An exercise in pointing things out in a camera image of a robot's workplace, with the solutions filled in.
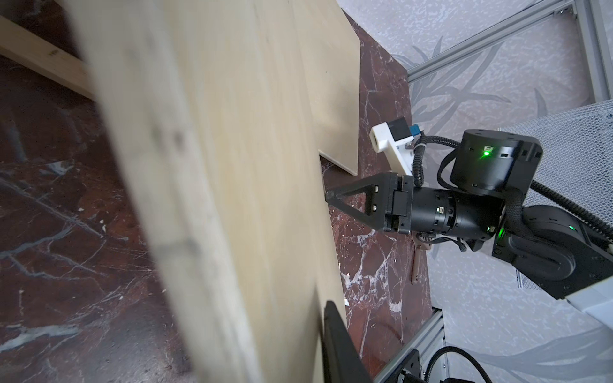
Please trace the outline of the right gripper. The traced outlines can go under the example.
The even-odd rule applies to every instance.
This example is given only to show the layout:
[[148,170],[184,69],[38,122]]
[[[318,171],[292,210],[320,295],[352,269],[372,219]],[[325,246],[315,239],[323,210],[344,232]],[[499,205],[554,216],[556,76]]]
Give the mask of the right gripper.
[[398,179],[391,172],[327,190],[325,201],[375,231],[394,229],[402,234],[416,232],[460,239],[490,239],[503,211],[501,199],[417,188],[411,176]]

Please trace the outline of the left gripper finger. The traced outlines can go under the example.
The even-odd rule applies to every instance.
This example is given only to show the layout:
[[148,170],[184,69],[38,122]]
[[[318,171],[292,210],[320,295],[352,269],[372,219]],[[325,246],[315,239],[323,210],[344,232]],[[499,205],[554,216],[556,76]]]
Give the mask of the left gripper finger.
[[372,382],[333,301],[324,308],[322,361],[325,382]]

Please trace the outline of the wooden board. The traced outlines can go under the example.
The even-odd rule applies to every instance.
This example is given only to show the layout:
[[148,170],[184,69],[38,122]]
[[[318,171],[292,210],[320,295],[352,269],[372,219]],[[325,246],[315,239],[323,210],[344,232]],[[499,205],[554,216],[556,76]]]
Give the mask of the wooden board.
[[293,1],[319,155],[359,170],[361,44],[336,1]]
[[321,382],[343,303],[289,1],[68,1],[201,382]]

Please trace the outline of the wooden easel frame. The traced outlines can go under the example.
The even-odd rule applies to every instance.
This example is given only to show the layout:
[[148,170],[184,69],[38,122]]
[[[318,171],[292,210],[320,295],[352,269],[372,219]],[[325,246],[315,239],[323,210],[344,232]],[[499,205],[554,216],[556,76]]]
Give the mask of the wooden easel frame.
[[83,97],[94,99],[86,66],[81,60],[3,16],[1,55]]

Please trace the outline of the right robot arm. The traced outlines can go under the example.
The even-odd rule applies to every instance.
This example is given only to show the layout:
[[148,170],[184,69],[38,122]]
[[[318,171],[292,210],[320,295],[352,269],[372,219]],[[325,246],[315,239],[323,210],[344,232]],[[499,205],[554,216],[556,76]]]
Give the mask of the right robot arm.
[[539,140],[468,130],[461,141],[421,135],[408,174],[383,172],[333,188],[326,201],[375,231],[463,252],[493,244],[552,298],[612,324],[612,228],[534,178]]

